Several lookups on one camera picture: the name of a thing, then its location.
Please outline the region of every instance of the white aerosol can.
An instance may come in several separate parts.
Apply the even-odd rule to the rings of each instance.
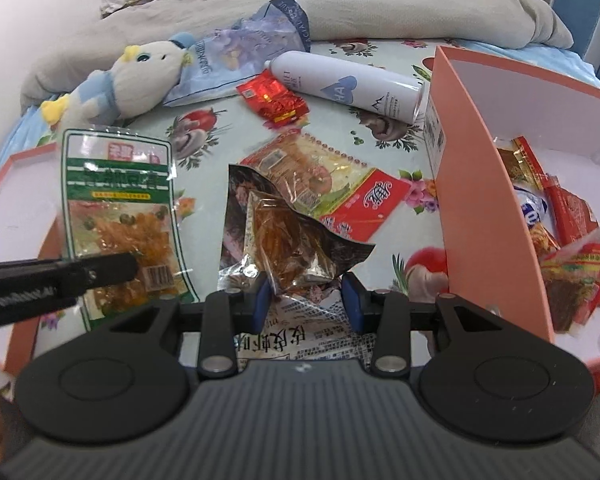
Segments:
[[[413,124],[424,85],[415,77],[291,50],[266,67],[287,88]]]

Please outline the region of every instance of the pink box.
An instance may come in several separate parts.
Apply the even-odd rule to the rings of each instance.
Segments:
[[[450,290],[600,369],[600,308],[555,334],[531,238],[494,139],[523,135],[600,222],[600,89],[533,65],[438,47],[430,99],[446,144],[436,177]]]

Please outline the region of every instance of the metal screw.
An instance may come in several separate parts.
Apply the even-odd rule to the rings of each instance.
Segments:
[[[202,361],[202,368],[207,372],[219,374],[227,371],[234,364],[231,359],[224,355],[211,355]]]
[[[407,367],[407,361],[397,355],[383,355],[376,359],[376,368],[382,372],[401,372]]]

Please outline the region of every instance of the white label sticker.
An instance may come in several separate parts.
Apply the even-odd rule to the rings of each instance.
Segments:
[[[438,112],[436,111],[436,107],[433,105],[433,100],[431,98],[429,98],[429,104],[427,105],[427,111],[424,117],[424,142],[427,145],[427,153],[429,153],[433,178],[436,178],[438,176],[442,154],[445,151],[446,135],[442,131],[440,118],[438,117]]]

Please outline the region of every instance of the gray ribbed panel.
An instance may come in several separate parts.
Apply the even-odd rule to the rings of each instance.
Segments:
[[[430,420],[406,384],[372,378],[356,361],[309,364],[253,361],[236,378],[203,383],[149,436],[106,449],[36,439],[2,469],[13,480],[600,478],[600,462],[572,440],[484,446]]]

